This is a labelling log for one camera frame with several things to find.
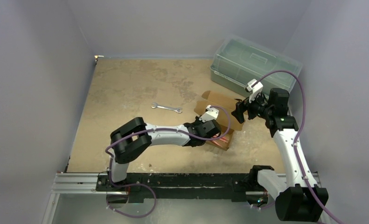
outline gray wall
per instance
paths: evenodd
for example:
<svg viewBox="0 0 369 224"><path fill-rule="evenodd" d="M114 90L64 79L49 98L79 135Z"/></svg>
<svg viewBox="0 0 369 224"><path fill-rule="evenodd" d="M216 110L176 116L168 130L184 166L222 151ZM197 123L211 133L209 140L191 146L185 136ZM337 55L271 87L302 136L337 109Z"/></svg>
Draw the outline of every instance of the gray wall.
<svg viewBox="0 0 369 224"><path fill-rule="evenodd" d="M304 63L307 118L301 137L327 207L369 224L369 0L312 1L285 54ZM299 88L292 93L302 114Z"/></svg>
<svg viewBox="0 0 369 224"><path fill-rule="evenodd" d="M40 223L93 70L64 0L0 0L0 223Z"/></svg>
<svg viewBox="0 0 369 224"><path fill-rule="evenodd" d="M234 33L283 51L311 0L69 0L98 55L213 56Z"/></svg>

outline box flap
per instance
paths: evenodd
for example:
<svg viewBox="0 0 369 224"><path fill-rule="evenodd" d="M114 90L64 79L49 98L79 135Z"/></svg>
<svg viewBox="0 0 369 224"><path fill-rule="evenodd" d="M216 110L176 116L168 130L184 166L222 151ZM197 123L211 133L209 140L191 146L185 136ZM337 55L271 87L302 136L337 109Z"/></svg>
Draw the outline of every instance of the box flap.
<svg viewBox="0 0 369 224"><path fill-rule="evenodd" d="M227 130L227 127L221 126L221 128L222 128L222 132L225 132ZM218 139L218 140L213 140L213 141L206 141L206 144L212 145L214 147L227 151L232 142L233 133L234 133L234 130L230 129L223 138Z"/></svg>
<svg viewBox="0 0 369 224"><path fill-rule="evenodd" d="M231 111L235 110L235 105L237 104L238 100L233 99L233 98L229 98L224 94L221 94L219 92L215 92L215 91L205 91L202 94L202 98L207 99L213 103L218 103L220 105L222 105L224 108L228 108Z"/></svg>
<svg viewBox="0 0 369 224"><path fill-rule="evenodd" d="M194 112L196 112L198 115L202 115L203 113L205 113L205 108L208 105L216 105L216 106L223 107L228 112L228 114L230 115L230 120L231 120L230 128L233 129L233 130L236 130L236 131L241 131L242 130L243 124L240 124L237 121L237 119L234 116L231 115L231 112L233 111L233 109L227 108L227 107L221 105L218 102L212 102L212 101L209 101L209 100L199 100L199 101L197 101L197 105L194 108ZM217 117L216 121L222 126L227 126L228 125L228 118L225 115L224 111L219 109L219 116Z"/></svg>

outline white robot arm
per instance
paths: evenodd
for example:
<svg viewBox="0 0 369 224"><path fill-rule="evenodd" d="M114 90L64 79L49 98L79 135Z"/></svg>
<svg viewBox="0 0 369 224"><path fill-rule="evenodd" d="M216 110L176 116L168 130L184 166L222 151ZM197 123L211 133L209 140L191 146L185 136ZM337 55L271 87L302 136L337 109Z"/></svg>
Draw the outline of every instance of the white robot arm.
<svg viewBox="0 0 369 224"><path fill-rule="evenodd" d="M220 126L216 122L219 110L208 105L206 112L201 117L196 117L195 122L185 123L179 126L157 126L145 123L142 118L134 118L119 129L111 133L111 142L142 130L154 130L138 137L123 141L113 147L114 161L111 165L111 179L113 182L120 182L127 176L129 162L135 160L147 147L156 145L177 145L177 146L201 146L204 140L193 138L189 135L196 135L202 138L212 138L220 133Z"/></svg>
<svg viewBox="0 0 369 224"><path fill-rule="evenodd" d="M280 220L315 221L318 220L322 208L307 187L305 179L312 186L312 190L325 205L328 193L325 188L319 188L306 163L298 134L298 126L294 117L288 115L289 93L286 90L272 88L268 100L262 94L263 85L251 80L246 90L250 96L236 104L231 114L240 122L244 122L244 112L248 112L248 119L256 116L265 119L265 125L270 130L283 159L286 173L286 183L278 178L271 167L253 167L253 183L264 187L276 201L275 208Z"/></svg>

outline stained floor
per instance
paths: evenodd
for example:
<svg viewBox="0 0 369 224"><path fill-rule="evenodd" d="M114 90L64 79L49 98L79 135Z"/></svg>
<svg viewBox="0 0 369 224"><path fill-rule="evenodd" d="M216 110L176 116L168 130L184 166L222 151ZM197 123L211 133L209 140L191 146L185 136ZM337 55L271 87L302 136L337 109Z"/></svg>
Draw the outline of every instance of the stained floor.
<svg viewBox="0 0 369 224"><path fill-rule="evenodd" d="M211 60L99 60L73 145L68 172L101 172L110 133L134 117L176 126L193 122L197 100L207 90L242 96L210 80ZM152 109L151 103L182 107L183 113ZM129 172L246 173L255 165L284 173L280 153L264 120L247 121L228 151L201 147L153 146L130 163Z"/></svg>

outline purple cord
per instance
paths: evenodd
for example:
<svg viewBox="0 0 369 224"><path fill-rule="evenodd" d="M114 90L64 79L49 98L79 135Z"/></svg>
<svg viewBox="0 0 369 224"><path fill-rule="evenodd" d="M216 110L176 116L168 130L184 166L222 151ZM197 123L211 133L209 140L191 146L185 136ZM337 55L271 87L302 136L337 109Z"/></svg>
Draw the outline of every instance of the purple cord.
<svg viewBox="0 0 369 224"><path fill-rule="evenodd" d="M306 105L305 105L305 93L304 93L304 89L302 88L302 84L301 82L299 81L298 77L295 76L292 72L290 71L286 71L286 70L277 70L277 71L272 71L270 73L267 73L265 74L264 76L261 77L261 79L259 79L258 81L256 81L252 87L254 87L257 83L259 83L261 80L263 80L265 77L269 76L269 75L272 75L274 73L277 73L277 72L284 72L284 73L287 73L291 76L293 76L296 80L297 80L297 83L299 85L299 88L301 89L301 94L302 94L302 104L303 104L303 109L302 109L302 122L301 122L301 126L299 127L299 130L297 132L297 135L295 136L294 138L294 142L293 142L293 145L294 145L294 152L295 152L295 155L296 155L296 158L297 158L297 161L298 161L298 164L299 164L299 167L301 169L301 172L302 172L302 175L303 176L306 176L306 172L305 172L305 169L304 169L304 166L302 165L302 162L301 162L301 159L299 157L299 153L298 153L298 149L297 149L297 140L299 138L299 134L302 132L302 129L304 128L304 124L305 124L305 108L306 108ZM344 224L343 221L341 221L339 218L337 218L330 210L328 210L324 205L323 203L319 200L319 198L317 197L317 195L315 194L315 192L313 191L312 189L312 186L311 184L309 183L309 181L307 179L304 179L306 185L308 186L309 190L311 191L311 194L312 196L315 198L315 201L318 203L318 205L332 218L334 219L337 223L339 224Z"/></svg>
<svg viewBox="0 0 369 224"><path fill-rule="evenodd" d="M264 206L264 207L261 207L260 209L261 209L261 210L263 210L263 209L267 209L267 208L270 208L270 207L272 207L272 206L274 206L274 205L275 205L275 201L273 201L273 202L269 203L268 205L266 205L266 206Z"/></svg>
<svg viewBox="0 0 369 224"><path fill-rule="evenodd" d="M211 107L221 109L225 113L225 115L227 115L227 118L228 118L227 130L225 130L225 132L223 134L221 134L219 137L207 139L207 138L202 138L202 137L196 136L194 134L185 132L183 130L177 130L177 129L174 129L174 128L167 128L167 127L164 127L164 128L156 128L156 129L147 129L147 130L143 130L143 131L140 131L140 132L132 133L132 134L127 135L127 136L119 139L118 141L112 143L111 145L109 145L104 150L110 156L109 170L111 170L111 167L112 167L112 164L113 164L113 154L109 152L109 149L113 148L118 143L120 143L120 142L122 142L122 141L124 141L124 140L126 140L128 138L132 138L133 136L136 136L136 135L144 134L144 133L147 133L147 132L154 132L154 131L172 131L172 132L180 132L180 133L186 134L186 135L188 135L190 137L193 137L193 138L196 138L196 139L200 139L200 140L205 140L205 141L217 140L217 139L220 139L220 138L224 137L225 135L228 134L228 131L230 130L230 127L231 127L230 115L228 114L228 112L223 107L220 107L220 106L211 106ZM145 184L142 184L142 183L131 183L131 184L126 184L126 185L117 185L117 184L115 184L113 182L110 174L109 174L109 180L110 180L110 183L114 187L116 187L116 188L125 188L125 187L130 187L130 186L142 186L142 187L145 187L145 188L147 188L148 190L151 191L151 193L153 194L153 197L154 197L153 207L146 214L143 214L143 215L140 215L140 216L134 216L134 215L130 215L130 214L127 214L127 213L123 213L123 212L121 212L121 211L113 208L112 206L110 206L109 205L109 201L106 199L106 204L107 204L107 207L109 209L111 209L111 210L113 210L113 211L115 211L115 212L117 212L117 213L119 213L119 214L121 214L123 216L127 216L127 217L130 217L130 218L143 218L143 217L146 217L146 216L150 215L154 211L155 206L157 205L157 196L155 195L155 192L153 191L153 189L151 189L149 186L147 186Z"/></svg>

